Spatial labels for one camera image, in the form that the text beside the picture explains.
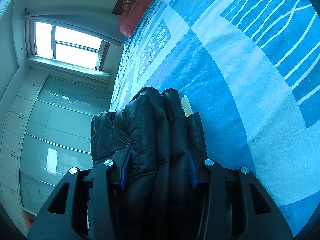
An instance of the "white cabinet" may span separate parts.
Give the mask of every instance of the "white cabinet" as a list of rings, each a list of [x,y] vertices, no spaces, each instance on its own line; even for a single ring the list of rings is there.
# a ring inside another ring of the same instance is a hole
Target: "white cabinet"
[[[5,167],[12,174],[17,174],[17,156],[1,147],[0,165]]]
[[[17,194],[18,188],[17,188],[17,176],[13,175],[11,172],[6,170],[4,167],[0,166],[0,182],[3,185],[5,185],[12,193]],[[4,193],[3,193],[3,187],[2,189],[2,197],[5,200]]]
[[[23,130],[25,120],[26,119],[24,117],[21,117],[15,114],[14,112],[9,112],[5,128],[20,136]]]
[[[11,106],[11,111],[22,117],[26,117],[30,109],[31,103],[31,100],[16,96]]]
[[[44,72],[31,70],[24,81],[39,86],[42,83],[45,76],[46,73]]]
[[[2,197],[3,200],[8,202],[10,205],[20,208],[18,194],[13,192],[11,189],[8,189],[6,186],[1,184]]]
[[[28,100],[33,100],[35,97],[37,91],[39,89],[39,86],[33,85],[27,82],[23,82],[17,96],[28,99]]]
[[[15,226],[23,234],[25,234],[27,232],[27,228],[26,228],[25,222],[23,220],[22,212],[19,210],[20,207],[14,207],[11,204],[9,204],[7,201],[4,201],[4,209],[7,212],[10,219],[12,220],[12,222],[15,224]]]
[[[4,129],[2,144],[1,144],[3,148],[11,152],[13,155],[17,156],[19,151],[19,143],[20,143],[19,135],[14,134],[8,129]]]

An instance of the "black puffer jacket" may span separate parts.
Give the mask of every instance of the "black puffer jacket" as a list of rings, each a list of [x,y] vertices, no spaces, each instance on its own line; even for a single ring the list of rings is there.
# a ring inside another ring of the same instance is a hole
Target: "black puffer jacket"
[[[124,239],[190,239],[196,232],[190,223],[195,223],[200,199],[189,186],[188,151],[203,159],[207,154],[199,113],[186,118],[180,103],[174,89],[160,94],[146,87],[124,110],[92,119],[94,167],[126,148],[130,139],[133,142],[129,186],[117,202]]]

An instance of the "circle pattern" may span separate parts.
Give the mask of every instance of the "circle pattern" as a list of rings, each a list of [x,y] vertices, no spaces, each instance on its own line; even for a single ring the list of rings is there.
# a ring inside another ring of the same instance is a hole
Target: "circle pattern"
[[[158,35],[157,41],[159,41],[162,38],[162,36],[164,35],[164,32],[165,32],[165,30],[162,29],[161,32]]]
[[[142,54],[141,54],[141,58],[143,58],[143,57],[145,56],[146,51],[147,51],[147,48],[145,48],[145,49],[143,50],[143,52],[142,52]]]
[[[54,104],[58,101],[60,96],[60,89],[55,85],[49,85],[44,87],[39,94],[39,99]]]
[[[150,47],[150,46],[151,46],[151,44],[152,44],[153,40],[154,40],[154,37],[151,37],[151,38],[150,38],[150,40],[149,40],[149,42],[148,42],[148,47]]]
[[[95,106],[93,108],[93,111],[94,111],[95,114],[97,114],[97,113],[101,113],[103,110],[102,110],[101,106]]]
[[[139,77],[142,76],[142,74],[143,74],[143,72],[144,72],[145,66],[146,66],[146,64],[144,64],[144,65],[142,66],[142,68],[140,69],[140,71],[139,71]]]
[[[154,48],[155,48],[155,44],[152,43],[151,46],[148,49],[148,54],[150,54],[153,51]]]
[[[158,44],[158,49],[162,49],[163,48],[163,46],[165,45],[165,42],[167,41],[167,38],[168,38],[168,36],[164,36],[162,38],[162,40]]]
[[[39,190],[30,183],[21,187],[21,198],[23,205],[31,210],[38,211],[42,207],[42,198]]]
[[[140,66],[142,66],[142,65],[143,65],[143,63],[145,62],[145,60],[146,60],[146,56],[144,56],[144,57],[143,57],[143,59],[141,60],[141,62],[140,62]]]
[[[162,29],[163,24],[161,23],[156,29],[156,35],[158,35],[159,31]]]
[[[77,100],[78,100],[77,95],[75,95],[75,94],[70,94],[70,96],[69,96],[69,102],[70,102],[70,103],[75,103]]]
[[[150,56],[148,57],[148,64],[150,64],[150,62],[153,60],[153,57],[155,56],[155,51],[151,52]]]

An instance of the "bed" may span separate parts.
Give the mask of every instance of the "bed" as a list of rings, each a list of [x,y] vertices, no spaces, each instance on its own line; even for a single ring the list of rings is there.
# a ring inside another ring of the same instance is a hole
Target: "bed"
[[[320,200],[320,19],[309,0],[153,0],[110,111],[142,87],[199,112],[208,156],[248,167],[296,235]]]

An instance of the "window frame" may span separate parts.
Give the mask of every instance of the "window frame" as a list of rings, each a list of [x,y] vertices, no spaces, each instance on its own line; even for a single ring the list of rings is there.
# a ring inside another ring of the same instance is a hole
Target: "window frame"
[[[64,42],[64,41],[58,41],[56,40],[56,27],[54,25],[51,25],[51,53],[52,53],[52,59],[57,59],[56,58],[56,45],[61,44],[65,46],[70,46],[78,49],[83,49],[91,52],[95,52],[98,54],[97,57],[97,62],[95,68],[91,69],[96,69],[102,71],[103,65],[105,63],[106,55],[108,52],[108,49],[110,47],[110,43],[107,41],[102,40],[100,44],[99,49],[93,49],[90,47],[74,44],[74,43],[69,43],[69,42]],[[26,37],[26,50],[27,50],[27,55],[38,55],[37,53],[37,44],[36,44],[36,22],[30,22],[30,21],[25,21],[25,37]]]

